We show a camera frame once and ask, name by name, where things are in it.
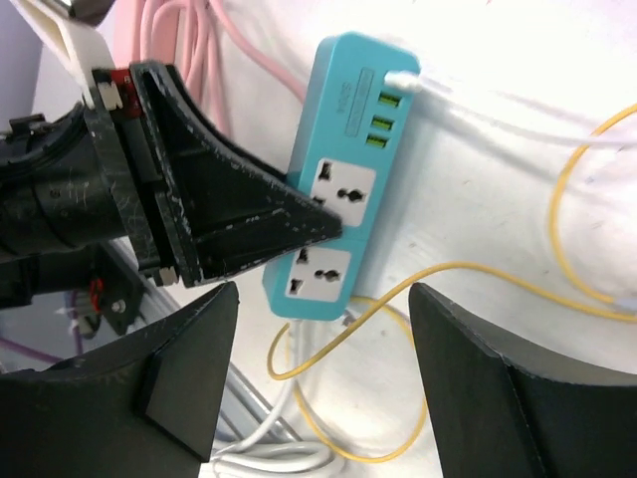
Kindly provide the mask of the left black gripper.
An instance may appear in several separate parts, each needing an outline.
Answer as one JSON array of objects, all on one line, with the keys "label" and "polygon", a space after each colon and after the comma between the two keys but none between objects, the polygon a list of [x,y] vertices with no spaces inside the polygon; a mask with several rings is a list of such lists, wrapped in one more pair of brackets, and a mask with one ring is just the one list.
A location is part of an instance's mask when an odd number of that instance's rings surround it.
[{"label": "left black gripper", "polygon": [[1,141],[1,306],[87,282],[70,254],[127,238],[139,272],[187,287],[229,279],[341,236],[339,216],[222,133],[172,65],[99,70],[127,95],[94,94]]}]

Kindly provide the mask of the teal power strip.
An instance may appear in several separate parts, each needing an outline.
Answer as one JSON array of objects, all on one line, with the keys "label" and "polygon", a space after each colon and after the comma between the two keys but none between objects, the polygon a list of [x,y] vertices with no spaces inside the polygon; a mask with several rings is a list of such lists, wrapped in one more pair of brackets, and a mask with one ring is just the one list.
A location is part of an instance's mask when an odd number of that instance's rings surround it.
[{"label": "teal power strip", "polygon": [[319,43],[288,181],[337,214],[343,232],[266,266],[263,286],[275,315],[333,321],[344,312],[414,99],[387,86],[385,76],[417,70],[413,54],[360,33]]}]

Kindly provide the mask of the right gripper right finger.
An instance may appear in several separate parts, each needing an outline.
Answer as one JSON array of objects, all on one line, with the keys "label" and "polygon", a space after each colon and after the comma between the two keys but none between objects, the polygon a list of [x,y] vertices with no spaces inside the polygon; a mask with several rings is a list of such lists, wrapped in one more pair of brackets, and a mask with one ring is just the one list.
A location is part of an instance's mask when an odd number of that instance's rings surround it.
[{"label": "right gripper right finger", "polygon": [[635,476],[635,375],[543,348],[425,284],[408,300],[444,476]]}]

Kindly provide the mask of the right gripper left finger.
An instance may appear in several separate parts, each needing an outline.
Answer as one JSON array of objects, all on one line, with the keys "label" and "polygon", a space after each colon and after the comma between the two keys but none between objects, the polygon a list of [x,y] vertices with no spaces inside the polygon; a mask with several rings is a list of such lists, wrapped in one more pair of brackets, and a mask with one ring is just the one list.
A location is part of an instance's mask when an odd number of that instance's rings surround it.
[{"label": "right gripper left finger", "polygon": [[1,378],[5,477],[195,477],[238,318],[228,282],[101,348]]}]

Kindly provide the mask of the pink power strip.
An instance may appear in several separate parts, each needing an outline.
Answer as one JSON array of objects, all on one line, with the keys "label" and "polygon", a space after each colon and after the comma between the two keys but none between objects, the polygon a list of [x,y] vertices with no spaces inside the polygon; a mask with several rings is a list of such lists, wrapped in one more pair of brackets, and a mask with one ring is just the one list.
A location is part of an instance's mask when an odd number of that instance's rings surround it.
[{"label": "pink power strip", "polygon": [[282,63],[253,45],[224,1],[116,1],[113,57],[119,65],[141,60],[176,64],[199,106],[209,102],[214,124],[232,135],[220,35],[303,101],[307,88]]}]

